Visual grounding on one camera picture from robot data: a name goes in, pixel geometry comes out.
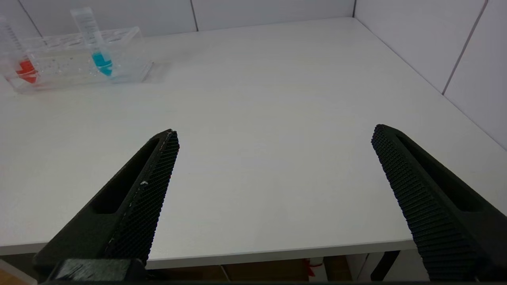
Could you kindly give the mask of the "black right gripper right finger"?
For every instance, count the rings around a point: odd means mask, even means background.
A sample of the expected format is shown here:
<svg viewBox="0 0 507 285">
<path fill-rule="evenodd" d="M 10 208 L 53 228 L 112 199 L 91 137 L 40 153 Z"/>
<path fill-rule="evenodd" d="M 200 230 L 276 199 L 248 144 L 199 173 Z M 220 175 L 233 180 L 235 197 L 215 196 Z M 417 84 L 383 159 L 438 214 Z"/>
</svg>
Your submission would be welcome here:
<svg viewBox="0 0 507 285">
<path fill-rule="evenodd" d="M 431 281 L 506 281 L 506 216 L 400 130 L 371 144 Z"/>
</svg>

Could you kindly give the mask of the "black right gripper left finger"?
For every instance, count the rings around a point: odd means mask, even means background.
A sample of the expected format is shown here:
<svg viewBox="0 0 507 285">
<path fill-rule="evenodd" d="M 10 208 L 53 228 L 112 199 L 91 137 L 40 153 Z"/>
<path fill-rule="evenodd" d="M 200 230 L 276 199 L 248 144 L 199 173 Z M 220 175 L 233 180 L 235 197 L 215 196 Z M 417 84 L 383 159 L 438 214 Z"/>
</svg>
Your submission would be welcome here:
<svg viewBox="0 0 507 285">
<path fill-rule="evenodd" d="M 151 137 L 34 256 L 39 276 L 71 260 L 134 259 L 145 265 L 179 148 L 175 130 Z"/>
</svg>

